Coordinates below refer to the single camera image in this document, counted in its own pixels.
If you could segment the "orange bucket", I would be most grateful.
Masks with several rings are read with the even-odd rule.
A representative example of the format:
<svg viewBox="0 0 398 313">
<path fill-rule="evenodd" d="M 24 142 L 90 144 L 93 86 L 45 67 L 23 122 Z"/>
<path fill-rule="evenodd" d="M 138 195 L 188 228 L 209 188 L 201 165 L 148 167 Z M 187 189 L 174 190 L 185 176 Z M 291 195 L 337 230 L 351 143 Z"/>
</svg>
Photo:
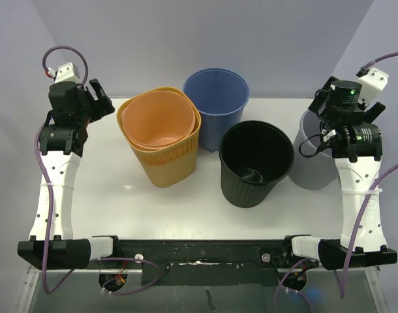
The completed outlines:
<svg viewBox="0 0 398 313">
<path fill-rule="evenodd" d="M 121 114 L 124 135 L 140 150 L 154 151 L 191 133 L 191 103 L 173 91 L 149 91 L 132 100 Z"/>
</svg>

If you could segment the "grey plastic bucket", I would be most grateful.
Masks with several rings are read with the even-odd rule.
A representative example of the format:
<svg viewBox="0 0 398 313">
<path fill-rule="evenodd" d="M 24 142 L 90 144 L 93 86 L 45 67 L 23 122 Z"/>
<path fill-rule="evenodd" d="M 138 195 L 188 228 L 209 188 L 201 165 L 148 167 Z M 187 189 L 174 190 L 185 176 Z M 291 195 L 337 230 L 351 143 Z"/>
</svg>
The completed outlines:
<svg viewBox="0 0 398 313">
<path fill-rule="evenodd" d="M 302 143 L 301 152 L 304 155 L 315 153 L 320 145 L 319 133 L 320 121 L 313 112 L 306 110 L 299 121 L 299 130 L 293 143 L 295 159 L 289 177 L 296 185 L 307 190 L 324 188 L 339 176 L 331 149 L 312 158 L 305 158 L 299 152 Z"/>
</svg>

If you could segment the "black ribbed bucket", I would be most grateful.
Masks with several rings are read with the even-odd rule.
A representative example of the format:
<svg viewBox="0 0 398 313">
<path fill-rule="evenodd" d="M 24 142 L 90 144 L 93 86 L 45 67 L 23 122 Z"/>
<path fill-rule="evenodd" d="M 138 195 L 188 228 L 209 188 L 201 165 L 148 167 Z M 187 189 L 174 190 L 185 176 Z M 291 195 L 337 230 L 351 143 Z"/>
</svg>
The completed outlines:
<svg viewBox="0 0 398 313">
<path fill-rule="evenodd" d="M 219 147 L 221 190 L 232 205 L 262 203 L 292 169 L 294 148 L 278 127 L 264 121 L 242 121 L 222 137 Z"/>
</svg>

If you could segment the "yellow slotted basket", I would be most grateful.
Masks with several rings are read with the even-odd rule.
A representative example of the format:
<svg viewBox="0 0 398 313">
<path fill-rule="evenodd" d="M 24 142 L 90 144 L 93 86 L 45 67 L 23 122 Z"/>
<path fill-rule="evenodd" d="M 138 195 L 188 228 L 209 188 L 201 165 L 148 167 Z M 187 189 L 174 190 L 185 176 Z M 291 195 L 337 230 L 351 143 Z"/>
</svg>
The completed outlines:
<svg viewBox="0 0 398 313">
<path fill-rule="evenodd" d="M 149 91 L 124 102 L 118 109 L 117 123 L 124 138 L 129 143 L 134 155 L 143 167 L 149 180 L 153 183 L 153 185 L 164 188 L 180 182 L 193 173 L 196 165 L 199 130 L 202 124 L 202 118 L 195 105 L 181 90 L 175 87 L 159 87 L 150 91 L 173 91 L 185 97 L 191 103 L 195 114 L 194 126 L 189 135 L 185 136 L 179 142 L 169 145 L 168 147 L 154 151 L 144 151 L 134 146 L 127 136 L 124 135 L 121 114 L 123 113 L 124 108 L 126 108 L 126 106 L 132 100 L 134 100 L 134 98 Z"/>
</svg>

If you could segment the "blue plastic bucket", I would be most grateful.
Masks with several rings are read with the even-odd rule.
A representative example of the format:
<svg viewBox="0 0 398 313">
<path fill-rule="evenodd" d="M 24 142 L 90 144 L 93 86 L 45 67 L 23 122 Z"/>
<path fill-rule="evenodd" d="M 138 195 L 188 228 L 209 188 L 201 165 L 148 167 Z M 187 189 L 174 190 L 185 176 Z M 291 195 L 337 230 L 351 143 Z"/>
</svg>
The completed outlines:
<svg viewBox="0 0 398 313">
<path fill-rule="evenodd" d="M 226 131 L 241 120 L 249 101 L 249 86 L 235 72 L 208 68 L 192 74 L 183 84 L 183 92 L 202 118 L 199 146 L 217 151 Z"/>
</svg>

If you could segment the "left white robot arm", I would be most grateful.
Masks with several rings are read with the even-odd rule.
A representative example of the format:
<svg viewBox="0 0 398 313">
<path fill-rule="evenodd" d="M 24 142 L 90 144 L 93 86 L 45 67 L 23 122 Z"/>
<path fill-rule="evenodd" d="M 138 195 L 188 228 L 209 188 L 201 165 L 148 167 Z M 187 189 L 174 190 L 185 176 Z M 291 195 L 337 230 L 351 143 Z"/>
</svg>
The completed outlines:
<svg viewBox="0 0 398 313">
<path fill-rule="evenodd" d="M 52 108 L 37 134 L 42 172 L 37 214 L 28 240 L 18 243 L 18 255 L 40 270 L 85 269 L 94 260 L 114 268 L 123 260 L 115 236 L 75 239 L 72 230 L 74 182 L 87 127 L 115 111 L 99 81 L 89 83 L 91 89 L 75 82 L 51 85 Z"/>
</svg>

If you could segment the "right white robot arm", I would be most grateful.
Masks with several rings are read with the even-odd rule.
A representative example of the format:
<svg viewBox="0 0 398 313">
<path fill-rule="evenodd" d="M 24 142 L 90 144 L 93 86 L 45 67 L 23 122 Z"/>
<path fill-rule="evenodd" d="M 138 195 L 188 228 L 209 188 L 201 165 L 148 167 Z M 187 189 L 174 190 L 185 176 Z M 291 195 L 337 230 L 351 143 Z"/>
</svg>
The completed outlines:
<svg viewBox="0 0 398 313">
<path fill-rule="evenodd" d="M 309 111 L 318 118 L 313 134 L 319 144 L 312 153 L 303 151 L 310 142 L 304 137 L 298 154 L 309 160 L 330 149 L 338 171 L 343 202 L 343 228 L 338 239 L 293 235 L 281 250 L 281 259 L 294 267 L 304 258 L 318 261 L 325 269 L 370 267 L 397 262 L 397 252 L 388 247 L 380 220 L 379 195 L 374 186 L 383 149 L 380 129 L 373 121 L 384 111 L 377 102 L 367 108 L 362 80 L 339 80 L 332 76 L 316 91 Z"/>
</svg>

